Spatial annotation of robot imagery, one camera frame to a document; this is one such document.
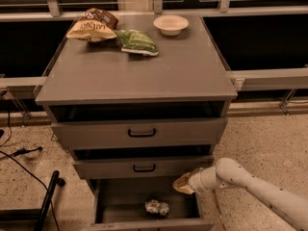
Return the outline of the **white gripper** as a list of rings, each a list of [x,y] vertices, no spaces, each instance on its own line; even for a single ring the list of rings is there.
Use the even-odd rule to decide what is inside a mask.
[[[185,173],[173,182],[173,188],[184,194],[204,193],[218,189],[223,181],[218,177],[215,167],[195,168],[192,173]]]

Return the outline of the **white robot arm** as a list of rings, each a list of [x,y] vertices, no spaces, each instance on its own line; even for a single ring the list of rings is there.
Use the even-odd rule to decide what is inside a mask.
[[[246,190],[296,231],[308,231],[307,198],[255,176],[233,159],[221,158],[212,167],[196,168],[173,182],[173,188],[185,194],[233,187]]]

